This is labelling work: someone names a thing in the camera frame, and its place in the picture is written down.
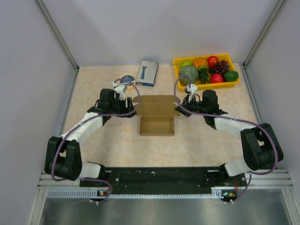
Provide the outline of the brown cardboard paper box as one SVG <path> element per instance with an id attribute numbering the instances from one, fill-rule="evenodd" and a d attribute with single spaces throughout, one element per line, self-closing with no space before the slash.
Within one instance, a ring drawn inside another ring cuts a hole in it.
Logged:
<path id="1" fill-rule="evenodd" d="M 173 136 L 174 118 L 180 116 L 176 111 L 178 97 L 173 95 L 141 95 L 132 99 L 136 103 L 136 114 L 140 116 L 141 136 Z"/>

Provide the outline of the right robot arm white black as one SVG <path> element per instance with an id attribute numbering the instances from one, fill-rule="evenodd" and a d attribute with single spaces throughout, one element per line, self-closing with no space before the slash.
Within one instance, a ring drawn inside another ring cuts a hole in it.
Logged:
<path id="1" fill-rule="evenodd" d="M 218 97 L 213 90 L 206 90 L 198 97 L 191 87 L 185 88 L 186 97 L 176 110 L 189 117 L 203 116 L 211 128 L 226 132 L 241 141 L 242 156 L 220 166 L 219 181 L 231 185 L 236 176 L 249 172 L 255 175 L 272 173 L 283 153 L 272 126 L 268 123 L 256 124 L 248 120 L 232 117 L 220 109 Z"/>

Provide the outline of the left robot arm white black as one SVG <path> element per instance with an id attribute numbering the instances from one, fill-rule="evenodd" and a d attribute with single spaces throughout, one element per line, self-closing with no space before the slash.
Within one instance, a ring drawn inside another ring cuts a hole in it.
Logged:
<path id="1" fill-rule="evenodd" d="M 136 114 L 132 99 L 125 96 L 126 89 L 124 85 L 102 89 L 99 99 L 72 129 L 49 139 L 45 172 L 54 181 L 88 178 L 96 186 L 106 182 L 106 174 L 101 171 L 102 165 L 82 161 L 80 146 L 111 117 L 131 118 Z"/>

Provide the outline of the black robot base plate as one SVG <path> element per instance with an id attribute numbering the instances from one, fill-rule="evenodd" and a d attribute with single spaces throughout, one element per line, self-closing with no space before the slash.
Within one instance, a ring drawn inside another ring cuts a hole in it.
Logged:
<path id="1" fill-rule="evenodd" d="M 212 187 L 246 186 L 242 173 L 230 177 L 222 166 L 106 167 L 99 179 L 112 185 L 113 194 L 210 194 Z"/>

